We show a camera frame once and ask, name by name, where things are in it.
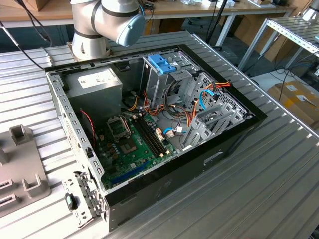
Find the table leg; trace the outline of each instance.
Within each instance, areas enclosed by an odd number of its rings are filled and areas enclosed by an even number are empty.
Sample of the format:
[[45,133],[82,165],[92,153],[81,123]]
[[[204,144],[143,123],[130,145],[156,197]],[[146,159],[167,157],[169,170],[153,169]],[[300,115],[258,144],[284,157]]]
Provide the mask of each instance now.
[[230,15],[227,17],[227,20],[225,22],[225,25],[220,33],[220,36],[217,40],[216,46],[221,46],[224,43],[224,40],[229,32],[229,29],[231,27],[231,25],[233,24],[234,20],[235,20],[236,15]]
[[260,52],[259,55],[263,56],[265,54],[265,52],[268,50],[270,45],[273,43],[273,41],[275,40],[277,35],[279,35],[279,33],[274,31],[273,34],[269,37],[267,43],[265,44],[264,48],[262,49],[262,51]]
[[243,59],[239,63],[239,66],[238,66],[239,70],[243,70],[244,69],[248,59],[250,58],[251,54],[255,50],[256,45],[258,44],[259,40],[261,39],[262,35],[264,34],[264,32],[265,32],[265,30],[267,28],[267,22],[268,22],[268,20],[265,19],[264,23],[262,24],[262,26],[260,27],[259,31],[257,32],[253,42],[250,44],[248,50],[246,51]]
[[303,51],[303,48],[300,47],[298,51],[293,55],[293,57],[290,59],[290,61],[287,63],[286,68],[289,68],[291,64],[295,61],[295,59],[299,56],[299,54]]
[[[283,17],[289,17],[292,13],[292,10],[289,10],[288,12],[285,13],[285,15]],[[275,40],[275,38],[279,35],[278,32],[274,31],[273,34],[270,36],[270,38],[268,39],[266,45],[264,46],[264,48],[262,49],[262,51],[260,52],[260,55],[262,56],[267,49],[270,47],[270,45],[272,44],[272,42]]]

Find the blue cable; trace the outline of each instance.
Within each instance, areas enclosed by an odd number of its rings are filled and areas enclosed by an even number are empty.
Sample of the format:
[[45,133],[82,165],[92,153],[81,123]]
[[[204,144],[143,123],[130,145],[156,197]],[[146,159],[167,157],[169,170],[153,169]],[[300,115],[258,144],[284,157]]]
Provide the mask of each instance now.
[[199,103],[200,103],[200,105],[203,107],[203,109],[205,110],[206,107],[205,107],[205,105],[204,105],[204,103],[203,103],[203,99],[202,99],[203,92],[208,92],[208,93],[210,93],[212,96],[213,96],[215,93],[212,92],[212,91],[209,90],[209,89],[202,90],[202,91],[200,92],[200,94],[199,94]]
[[172,128],[167,128],[167,129],[165,129],[164,132],[163,132],[163,134],[164,134],[164,135],[167,134],[167,132],[169,132],[170,130],[173,130],[173,129],[172,129]]
[[145,17],[145,13],[144,13],[144,9],[143,9],[143,7],[140,5],[140,9],[141,9],[141,12],[142,12],[142,15],[143,15],[143,17]]
[[164,130],[163,134],[164,134],[164,135],[167,134],[170,130],[171,130],[171,131],[174,131],[174,132],[177,132],[177,133],[186,133],[186,131],[184,131],[184,132],[178,132],[178,131],[175,130],[175,129],[167,128],[167,129]]

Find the ram slot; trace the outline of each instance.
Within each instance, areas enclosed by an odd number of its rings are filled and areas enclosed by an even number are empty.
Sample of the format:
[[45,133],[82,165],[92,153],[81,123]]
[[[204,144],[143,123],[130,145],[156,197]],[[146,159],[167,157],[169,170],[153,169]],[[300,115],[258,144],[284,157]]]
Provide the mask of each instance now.
[[149,147],[156,158],[165,153],[164,147],[161,145],[159,140],[155,137],[143,119],[134,120],[133,126],[137,129],[145,144]]

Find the chip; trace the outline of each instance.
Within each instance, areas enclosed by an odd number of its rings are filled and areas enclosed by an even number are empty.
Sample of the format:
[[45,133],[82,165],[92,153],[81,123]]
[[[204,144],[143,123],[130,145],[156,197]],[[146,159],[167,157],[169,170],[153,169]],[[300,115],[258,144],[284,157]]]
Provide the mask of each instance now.
[[128,153],[131,153],[131,152],[137,150],[136,145],[131,138],[126,138],[126,139],[120,140],[118,146],[120,147],[123,154],[128,154]]

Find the blue pcie slot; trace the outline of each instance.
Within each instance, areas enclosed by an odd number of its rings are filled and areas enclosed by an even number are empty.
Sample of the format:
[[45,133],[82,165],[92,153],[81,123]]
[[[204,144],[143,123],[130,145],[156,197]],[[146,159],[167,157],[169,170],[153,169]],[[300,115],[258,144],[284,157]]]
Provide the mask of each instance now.
[[149,164],[149,161],[145,162],[144,164],[142,164],[139,167],[136,167],[135,169],[131,170],[130,172],[127,172],[126,174],[123,174],[117,178],[114,178],[111,180],[112,184],[117,184],[119,182],[125,181],[127,180],[129,177],[131,177],[134,174],[137,174],[141,171],[143,171],[143,169]]

